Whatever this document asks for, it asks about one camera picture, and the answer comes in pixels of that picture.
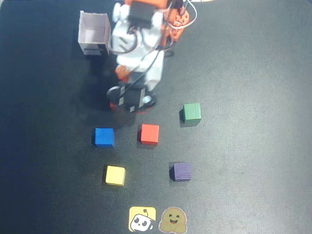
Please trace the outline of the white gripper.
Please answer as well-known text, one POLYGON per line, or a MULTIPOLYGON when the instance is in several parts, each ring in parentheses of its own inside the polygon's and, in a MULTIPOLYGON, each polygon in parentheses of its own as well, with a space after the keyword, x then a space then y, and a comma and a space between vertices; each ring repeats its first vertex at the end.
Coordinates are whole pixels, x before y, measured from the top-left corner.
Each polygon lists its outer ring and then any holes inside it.
POLYGON ((128 82, 131 72, 146 72, 145 85, 149 91, 161 81, 164 51, 154 50, 142 56, 119 55, 115 74, 121 82, 128 82))

